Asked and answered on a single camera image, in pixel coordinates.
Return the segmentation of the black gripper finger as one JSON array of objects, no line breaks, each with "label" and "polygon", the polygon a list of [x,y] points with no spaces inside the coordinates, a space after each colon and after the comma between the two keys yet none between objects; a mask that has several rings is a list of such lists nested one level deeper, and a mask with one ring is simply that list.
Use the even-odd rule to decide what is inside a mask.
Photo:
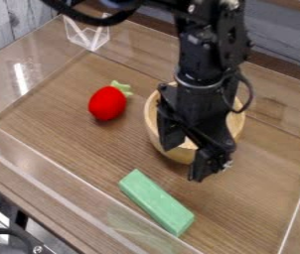
[{"label": "black gripper finger", "polygon": [[188,180],[201,183],[204,179],[232,167],[233,150],[200,148],[191,165]]},{"label": "black gripper finger", "polygon": [[187,134],[182,119],[177,115],[160,113],[157,116],[160,143],[165,151],[170,151],[185,143]]}]

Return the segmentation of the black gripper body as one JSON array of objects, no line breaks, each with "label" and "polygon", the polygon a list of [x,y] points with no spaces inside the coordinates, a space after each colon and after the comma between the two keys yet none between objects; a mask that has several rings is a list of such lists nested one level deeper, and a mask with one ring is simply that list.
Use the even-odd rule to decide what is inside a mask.
[{"label": "black gripper body", "polygon": [[232,74],[224,75],[212,83],[177,76],[176,85],[158,85],[157,116],[165,113],[182,119],[187,138],[199,149],[236,149],[225,119],[232,112],[237,112],[233,108],[237,85],[237,76]]}]

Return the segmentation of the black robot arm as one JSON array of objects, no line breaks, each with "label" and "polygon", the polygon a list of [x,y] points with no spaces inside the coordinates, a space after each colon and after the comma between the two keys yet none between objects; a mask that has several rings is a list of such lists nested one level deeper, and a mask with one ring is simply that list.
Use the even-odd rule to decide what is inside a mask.
[{"label": "black robot arm", "polygon": [[166,151],[187,140],[197,146],[188,179],[203,181],[232,166],[236,142],[227,117],[251,103],[235,106],[237,88],[251,82],[240,71],[251,39],[244,24],[245,0],[99,0],[121,11],[144,5],[168,10],[180,40],[176,85],[158,85],[157,126]]}]

